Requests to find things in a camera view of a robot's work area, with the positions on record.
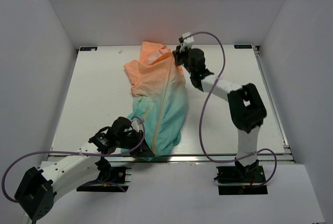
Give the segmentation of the orange and teal jacket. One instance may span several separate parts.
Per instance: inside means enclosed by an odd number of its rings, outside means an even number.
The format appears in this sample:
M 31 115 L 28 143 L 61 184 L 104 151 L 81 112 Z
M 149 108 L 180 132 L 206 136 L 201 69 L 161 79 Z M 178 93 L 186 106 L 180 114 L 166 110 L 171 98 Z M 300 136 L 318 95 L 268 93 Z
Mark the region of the orange and teal jacket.
M 133 112 L 144 121 L 145 141 L 150 161 L 171 154 L 180 143 L 181 129 L 188 110 L 188 93 L 183 68 L 175 64 L 171 49 L 165 45 L 142 42 L 140 56 L 124 65 L 131 83 Z

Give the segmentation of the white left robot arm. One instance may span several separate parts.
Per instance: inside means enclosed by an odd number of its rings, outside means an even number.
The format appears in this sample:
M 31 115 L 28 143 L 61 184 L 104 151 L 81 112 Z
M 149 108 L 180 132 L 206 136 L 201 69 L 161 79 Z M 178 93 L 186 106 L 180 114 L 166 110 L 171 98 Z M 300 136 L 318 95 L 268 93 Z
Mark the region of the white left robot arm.
M 100 129 L 76 152 L 47 167 L 32 167 L 26 171 L 15 193 L 15 200 L 24 209 L 32 223 L 50 212 L 63 196 L 78 187 L 92 183 L 111 184 L 117 181 L 112 174 L 108 157 L 151 154 L 146 141 L 145 121 L 134 116 L 117 118 L 111 126 Z

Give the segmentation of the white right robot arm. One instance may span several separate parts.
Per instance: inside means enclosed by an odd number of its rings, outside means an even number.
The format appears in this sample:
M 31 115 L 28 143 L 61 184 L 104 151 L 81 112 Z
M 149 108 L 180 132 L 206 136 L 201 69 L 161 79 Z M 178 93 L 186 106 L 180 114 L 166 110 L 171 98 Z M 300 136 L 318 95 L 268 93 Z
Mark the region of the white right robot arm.
M 207 93 L 199 120 L 199 142 L 206 157 L 202 139 L 202 122 L 208 100 L 215 95 L 228 103 L 230 116 L 238 131 L 238 149 L 234 159 L 235 176 L 242 182 L 254 175 L 259 165 L 257 144 L 260 127 L 267 116 L 267 111 L 256 86 L 252 83 L 238 85 L 215 77 L 206 68 L 204 52 L 199 48 L 177 46 L 173 51 L 175 63 L 182 65 L 190 75 L 192 85 Z

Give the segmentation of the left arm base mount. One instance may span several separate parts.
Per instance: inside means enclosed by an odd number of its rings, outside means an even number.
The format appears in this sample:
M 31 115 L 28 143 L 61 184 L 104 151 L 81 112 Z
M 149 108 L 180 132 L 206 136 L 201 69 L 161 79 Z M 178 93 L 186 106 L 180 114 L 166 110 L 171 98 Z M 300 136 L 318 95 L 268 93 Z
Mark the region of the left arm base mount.
M 125 193 L 131 182 L 132 167 L 130 165 L 107 165 L 103 167 L 95 180 L 79 186 L 77 192 Z

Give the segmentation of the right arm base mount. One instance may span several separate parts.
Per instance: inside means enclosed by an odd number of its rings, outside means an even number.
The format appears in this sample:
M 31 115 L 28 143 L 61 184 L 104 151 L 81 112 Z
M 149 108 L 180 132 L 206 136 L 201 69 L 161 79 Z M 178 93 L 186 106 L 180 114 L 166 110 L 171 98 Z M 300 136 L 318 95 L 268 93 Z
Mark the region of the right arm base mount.
M 219 195 L 267 195 L 264 169 L 256 160 L 253 164 L 242 166 L 235 162 L 233 166 L 219 166 L 214 177 Z

